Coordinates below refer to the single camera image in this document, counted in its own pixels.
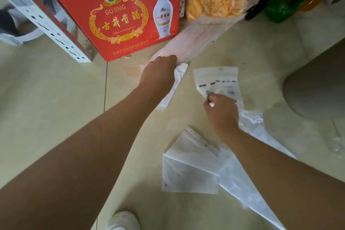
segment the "white bottle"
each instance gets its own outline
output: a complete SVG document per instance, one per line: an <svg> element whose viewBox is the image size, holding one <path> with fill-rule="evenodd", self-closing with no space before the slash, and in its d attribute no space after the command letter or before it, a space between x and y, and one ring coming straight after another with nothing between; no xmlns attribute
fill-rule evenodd
<svg viewBox="0 0 345 230"><path fill-rule="evenodd" d="M158 0L153 9L153 18L159 33L159 39L170 36L173 6L169 0Z"/></svg>

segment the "person's right hand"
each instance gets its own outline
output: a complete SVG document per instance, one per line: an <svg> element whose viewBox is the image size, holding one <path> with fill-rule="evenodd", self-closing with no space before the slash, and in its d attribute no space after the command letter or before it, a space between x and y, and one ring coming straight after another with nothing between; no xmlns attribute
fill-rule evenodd
<svg viewBox="0 0 345 230"><path fill-rule="evenodd" d="M224 133L231 129L238 128L238 109L235 101L224 95L212 94L209 99L214 102L210 107L209 101L204 102L204 109L208 120L218 136L222 137Z"/></svg>

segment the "tile floor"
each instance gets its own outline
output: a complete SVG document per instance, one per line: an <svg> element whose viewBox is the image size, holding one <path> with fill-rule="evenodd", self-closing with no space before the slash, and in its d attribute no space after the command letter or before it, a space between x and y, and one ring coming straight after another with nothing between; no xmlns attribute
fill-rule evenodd
<svg viewBox="0 0 345 230"><path fill-rule="evenodd" d="M199 67L239 67L246 108L263 110L267 130L302 162L345 181L345 159L325 144L345 136L345 119L303 119L282 96L287 75L343 37L345 0L279 25L258 15L220 36L192 60L166 111L154 111L144 123L93 230L105 229L124 209L136 212L144 230L274 229L221 188L218 195L161 192L162 153L187 126L219 142L195 89L192 70ZM92 63L79 64L47 36L22 47L0 43L0 187L130 93L137 78L126 70L163 45L109 63L97 54Z"/></svg>

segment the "barcode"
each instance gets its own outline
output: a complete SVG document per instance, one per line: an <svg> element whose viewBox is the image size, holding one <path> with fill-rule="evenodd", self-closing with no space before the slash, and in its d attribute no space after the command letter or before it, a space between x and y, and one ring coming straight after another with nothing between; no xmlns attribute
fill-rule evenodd
<svg viewBox="0 0 345 230"><path fill-rule="evenodd" d="M30 0L11 0L18 7L33 6Z"/></svg>

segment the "cardboard box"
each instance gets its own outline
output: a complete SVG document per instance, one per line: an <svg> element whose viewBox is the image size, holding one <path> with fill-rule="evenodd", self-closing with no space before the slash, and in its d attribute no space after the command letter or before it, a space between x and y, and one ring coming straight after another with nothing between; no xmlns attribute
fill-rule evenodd
<svg viewBox="0 0 345 230"><path fill-rule="evenodd" d="M180 0L58 0L111 61L174 37Z"/></svg>

